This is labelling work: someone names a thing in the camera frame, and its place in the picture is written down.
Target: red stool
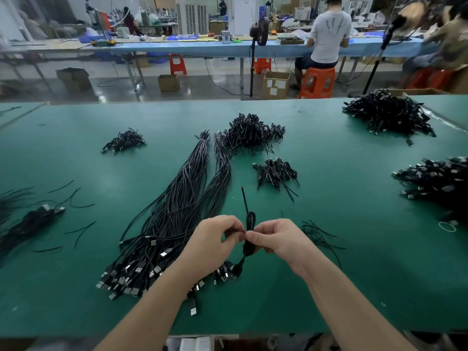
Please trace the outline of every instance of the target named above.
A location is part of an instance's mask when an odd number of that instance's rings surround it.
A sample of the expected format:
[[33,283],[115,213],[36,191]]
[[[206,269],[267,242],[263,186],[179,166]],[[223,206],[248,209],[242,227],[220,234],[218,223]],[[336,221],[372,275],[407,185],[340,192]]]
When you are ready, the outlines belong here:
[[[309,76],[313,77],[312,85],[307,87],[307,78]],[[327,79],[330,78],[330,84],[326,88],[325,83]],[[301,92],[299,93],[299,98],[330,98],[331,92],[333,90],[333,84],[335,82],[335,68],[331,69],[316,69],[308,68],[306,75],[302,79]]]
[[187,69],[185,69],[184,58],[182,58],[179,54],[169,54],[173,57],[179,57],[179,64],[174,64],[174,58],[169,58],[169,64],[171,67],[171,75],[174,75],[176,71],[182,71],[184,75],[187,75]]
[[435,88],[443,90],[448,85],[452,75],[453,70],[421,69],[416,72],[407,88]]
[[263,70],[272,71],[272,58],[256,58],[254,60],[255,74],[261,74]]

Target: concrete floor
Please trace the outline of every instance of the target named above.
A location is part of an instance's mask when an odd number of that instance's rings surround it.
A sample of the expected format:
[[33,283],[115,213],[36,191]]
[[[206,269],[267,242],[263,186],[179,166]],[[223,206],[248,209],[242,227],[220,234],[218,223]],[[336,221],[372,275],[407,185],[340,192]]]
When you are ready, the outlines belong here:
[[[347,81],[353,62],[345,63],[343,75],[339,81]],[[39,67],[50,83],[51,90],[40,80],[32,65],[18,66],[20,74],[27,83],[20,87],[20,91],[9,98],[1,98],[2,102],[29,102],[50,101],[52,104],[67,103],[110,103],[132,101],[164,101],[164,100],[250,100],[250,63],[244,60],[244,89],[240,88],[239,59],[223,61],[222,59],[185,59],[188,76],[178,76],[181,85],[178,92],[162,93],[159,90],[157,76],[168,74],[169,63],[150,64],[149,68],[142,69],[145,85],[141,85],[135,93],[128,78],[127,68],[123,64],[101,61],[49,61],[39,63]],[[57,79],[56,70],[66,67],[84,68],[93,85],[93,89],[80,93],[68,93],[62,82]],[[275,59],[272,70],[290,72],[290,82],[294,83],[294,62],[286,59]],[[333,97],[346,97],[349,91],[362,91],[369,77],[372,66],[359,63],[354,77],[350,83],[335,83]],[[397,82],[400,76],[401,65],[383,63],[374,77],[371,90],[387,87],[389,82]],[[0,65],[0,79],[9,81],[17,79],[11,67],[2,63]],[[254,100],[260,99],[263,86],[263,74],[254,75]],[[289,90],[288,98],[297,98],[298,91]]]

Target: air conditioner unit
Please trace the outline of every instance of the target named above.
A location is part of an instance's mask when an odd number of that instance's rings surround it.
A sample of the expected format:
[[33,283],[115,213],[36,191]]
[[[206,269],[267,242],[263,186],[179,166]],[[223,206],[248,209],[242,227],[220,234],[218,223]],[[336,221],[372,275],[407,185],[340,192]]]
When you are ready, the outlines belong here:
[[206,35],[210,32],[206,0],[176,0],[179,33]]

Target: white t-shirt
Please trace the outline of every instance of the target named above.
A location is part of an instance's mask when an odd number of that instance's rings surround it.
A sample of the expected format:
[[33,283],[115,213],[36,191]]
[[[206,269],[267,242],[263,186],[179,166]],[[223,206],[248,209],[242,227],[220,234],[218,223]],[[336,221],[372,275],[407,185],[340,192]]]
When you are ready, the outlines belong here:
[[313,61],[330,64],[338,61],[340,43],[351,34],[351,16],[344,11],[327,11],[319,15],[312,25],[309,38],[315,40]]

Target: hand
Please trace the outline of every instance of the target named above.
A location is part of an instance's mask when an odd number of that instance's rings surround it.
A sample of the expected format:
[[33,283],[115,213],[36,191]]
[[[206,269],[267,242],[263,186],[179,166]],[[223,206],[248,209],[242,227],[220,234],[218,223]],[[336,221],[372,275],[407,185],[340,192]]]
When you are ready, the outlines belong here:
[[235,216],[208,218],[195,228],[178,260],[196,283],[223,265],[234,246],[244,240],[244,225]]
[[245,238],[269,254],[276,253],[302,278],[311,256],[319,249],[289,219],[269,220],[246,232]]

